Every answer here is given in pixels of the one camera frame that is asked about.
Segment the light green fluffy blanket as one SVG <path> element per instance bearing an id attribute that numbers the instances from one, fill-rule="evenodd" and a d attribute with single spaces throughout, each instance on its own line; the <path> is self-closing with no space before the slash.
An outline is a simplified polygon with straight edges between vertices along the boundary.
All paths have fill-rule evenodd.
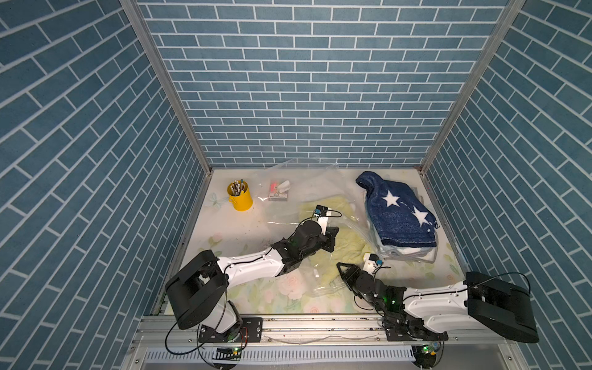
<path id="1" fill-rule="evenodd" d="M 356 205 L 344 196 L 326 197 L 321 200 L 305 202 L 299 206 L 299 217 L 304 219 L 316 206 L 326 206 L 342 213 L 341 217 L 330 218 L 328 225 L 339 228 L 334 251 L 320 250 L 302 262 L 298 269 L 303 275 L 308 290 L 313 295 L 333 293 L 345 287 L 340 278 L 337 263 L 361 265 L 366 253 L 376 249 L 365 238 L 362 225 L 356 217 Z"/>

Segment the clear plastic vacuum bag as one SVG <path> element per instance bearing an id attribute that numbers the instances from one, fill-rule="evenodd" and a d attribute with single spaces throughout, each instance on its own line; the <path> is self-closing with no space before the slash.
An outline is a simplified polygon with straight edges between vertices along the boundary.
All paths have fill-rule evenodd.
<path id="1" fill-rule="evenodd" d="M 270 229 L 290 241 L 296 271 L 312 295 L 344 288 L 338 265 L 361 265 L 377 251 L 363 191 L 338 165 L 300 167 L 289 160 L 252 180 L 254 202 Z"/>

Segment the navy blue star blanket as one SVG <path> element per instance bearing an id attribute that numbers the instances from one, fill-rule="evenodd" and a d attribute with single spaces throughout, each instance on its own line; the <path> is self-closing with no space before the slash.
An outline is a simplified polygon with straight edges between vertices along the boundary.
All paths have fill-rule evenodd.
<path id="1" fill-rule="evenodd" d="M 434 214 L 416 197 L 412 188 L 401 182 L 385 180 L 365 171 L 356 178 L 365 191 L 365 207 L 382 245 L 398 248 L 434 248 Z"/>

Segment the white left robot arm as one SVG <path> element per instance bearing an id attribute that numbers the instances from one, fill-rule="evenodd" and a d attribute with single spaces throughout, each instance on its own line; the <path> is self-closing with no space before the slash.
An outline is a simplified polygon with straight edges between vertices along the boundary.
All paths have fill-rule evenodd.
<path id="1" fill-rule="evenodd" d="M 309 218 L 289 237 L 254 254 L 217 257 L 211 250 L 200 252 L 165 285 L 177 327 L 187 330 L 205 325 L 228 334 L 241 321 L 226 298 L 229 288 L 289 274 L 316 252 L 333 252 L 338 233 L 338 227 Z"/>

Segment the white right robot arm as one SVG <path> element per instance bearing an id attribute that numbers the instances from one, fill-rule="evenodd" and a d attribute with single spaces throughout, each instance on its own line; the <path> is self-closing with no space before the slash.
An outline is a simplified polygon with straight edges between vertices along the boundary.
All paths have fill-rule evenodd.
<path id="1" fill-rule="evenodd" d="M 389 340 L 442 341 L 450 331 L 484 330 L 514 342 L 537 343 L 530 288 L 470 271 L 464 281 L 440 288 L 405 288 L 377 279 L 378 265 L 339 262 L 347 288 L 382 317 Z"/>

